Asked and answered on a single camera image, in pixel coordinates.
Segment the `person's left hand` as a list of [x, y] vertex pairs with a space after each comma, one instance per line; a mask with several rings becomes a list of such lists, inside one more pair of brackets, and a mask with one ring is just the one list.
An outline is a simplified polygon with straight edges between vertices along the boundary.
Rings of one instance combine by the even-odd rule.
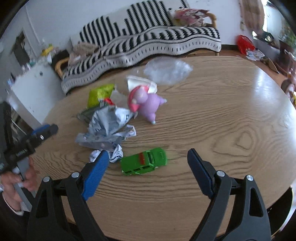
[[13, 211], [21, 211], [21, 202], [19, 194], [14, 188], [15, 184], [23, 183], [23, 186], [30, 192], [37, 190], [37, 173], [34, 168], [34, 161], [29, 157], [29, 169], [26, 172], [25, 180], [22, 181], [19, 175], [13, 172], [6, 172], [1, 175], [1, 182], [4, 186], [3, 197]]

